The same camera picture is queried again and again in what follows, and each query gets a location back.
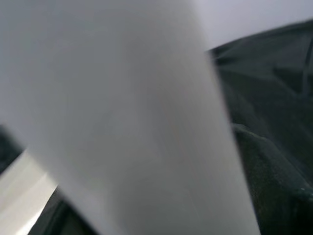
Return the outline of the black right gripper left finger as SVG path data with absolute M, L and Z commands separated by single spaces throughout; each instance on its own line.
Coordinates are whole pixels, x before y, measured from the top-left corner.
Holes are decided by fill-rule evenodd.
M 64 200 L 53 193 L 28 235 L 98 235 Z

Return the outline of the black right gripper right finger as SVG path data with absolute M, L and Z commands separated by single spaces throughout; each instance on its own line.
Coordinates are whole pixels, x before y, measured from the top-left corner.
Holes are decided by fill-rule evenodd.
M 261 235 L 313 235 L 313 187 L 276 145 L 232 124 Z

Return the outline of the white plastic table top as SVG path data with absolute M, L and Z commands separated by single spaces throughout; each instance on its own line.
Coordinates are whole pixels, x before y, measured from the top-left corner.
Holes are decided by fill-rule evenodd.
M 27 235 L 56 187 L 24 151 L 0 175 L 0 235 Z

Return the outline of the white plastic table leg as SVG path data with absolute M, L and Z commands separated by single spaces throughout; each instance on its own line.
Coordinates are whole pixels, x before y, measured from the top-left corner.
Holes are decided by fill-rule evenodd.
M 260 235 L 193 0 L 0 0 L 0 118 L 101 235 Z

